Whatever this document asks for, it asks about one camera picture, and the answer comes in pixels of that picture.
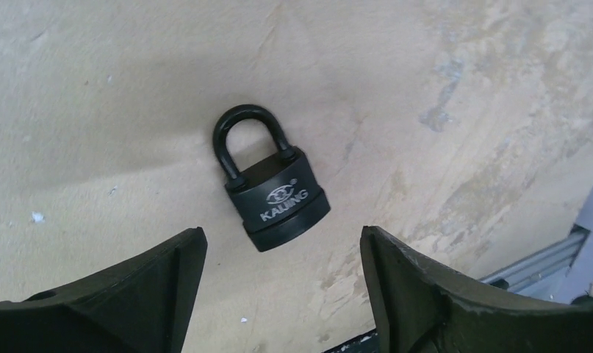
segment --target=padlock body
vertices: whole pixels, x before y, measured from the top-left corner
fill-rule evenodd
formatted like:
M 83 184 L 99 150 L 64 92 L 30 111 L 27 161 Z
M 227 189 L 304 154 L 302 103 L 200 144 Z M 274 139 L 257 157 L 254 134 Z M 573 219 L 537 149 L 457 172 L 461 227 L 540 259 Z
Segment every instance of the padlock body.
M 330 210 L 307 156 L 298 147 L 289 161 L 277 152 L 244 170 L 240 188 L 227 193 L 243 226 L 260 251 L 286 243 L 312 227 Z

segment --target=padlock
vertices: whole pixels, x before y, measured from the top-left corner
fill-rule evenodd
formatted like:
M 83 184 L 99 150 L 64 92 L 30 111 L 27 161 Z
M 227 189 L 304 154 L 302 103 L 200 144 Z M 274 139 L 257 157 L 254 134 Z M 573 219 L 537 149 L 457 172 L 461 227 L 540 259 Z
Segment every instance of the padlock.
M 227 134 L 235 124 L 247 119 L 266 126 L 278 151 L 240 172 L 227 150 Z M 265 108 L 252 104 L 231 108 L 218 119 L 212 142 L 227 174 L 227 194 L 258 251 L 265 252 L 298 237 L 331 210 L 307 156 L 287 142 L 278 121 Z

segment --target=brand logo on padlock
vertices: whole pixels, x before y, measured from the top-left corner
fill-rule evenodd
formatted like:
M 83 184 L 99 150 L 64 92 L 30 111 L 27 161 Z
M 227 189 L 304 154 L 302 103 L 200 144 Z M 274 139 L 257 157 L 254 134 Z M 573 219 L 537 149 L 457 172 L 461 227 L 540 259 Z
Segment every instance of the brand logo on padlock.
M 266 202 L 268 204 L 280 204 L 288 200 L 294 193 L 294 185 L 296 185 L 296 182 L 296 179 L 292 179 L 288 185 L 282 185 L 275 190 L 272 190 L 268 194 L 268 197 L 266 197 Z
M 296 182 L 296 179 L 292 179 L 289 184 L 279 186 L 268 194 L 266 202 L 276 206 L 259 214 L 262 221 L 266 222 L 275 218 L 277 215 L 291 209 L 309 196 L 309 193 L 305 189 L 294 194 L 294 185 L 296 185 Z

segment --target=white speck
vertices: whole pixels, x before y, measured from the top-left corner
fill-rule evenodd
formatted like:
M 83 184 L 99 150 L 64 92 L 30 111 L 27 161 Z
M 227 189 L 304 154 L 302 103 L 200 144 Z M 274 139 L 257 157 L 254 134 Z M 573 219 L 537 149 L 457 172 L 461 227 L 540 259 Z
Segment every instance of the white speck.
M 45 216 L 43 216 L 42 213 L 33 212 L 32 213 L 32 221 L 35 223 L 43 223 L 43 222 L 45 222 Z

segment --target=dark green object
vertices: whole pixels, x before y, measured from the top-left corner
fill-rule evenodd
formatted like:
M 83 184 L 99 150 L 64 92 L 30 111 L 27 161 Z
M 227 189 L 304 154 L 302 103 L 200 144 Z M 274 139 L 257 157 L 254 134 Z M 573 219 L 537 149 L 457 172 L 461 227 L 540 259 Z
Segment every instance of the dark green object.
M 593 303 L 486 285 L 379 227 L 363 229 L 361 255 L 380 352 L 593 352 Z
M 0 302 L 0 353 L 177 353 L 201 281 L 207 241 L 187 229 L 83 279 Z
M 378 353 L 378 333 L 376 329 L 356 336 L 324 353 Z

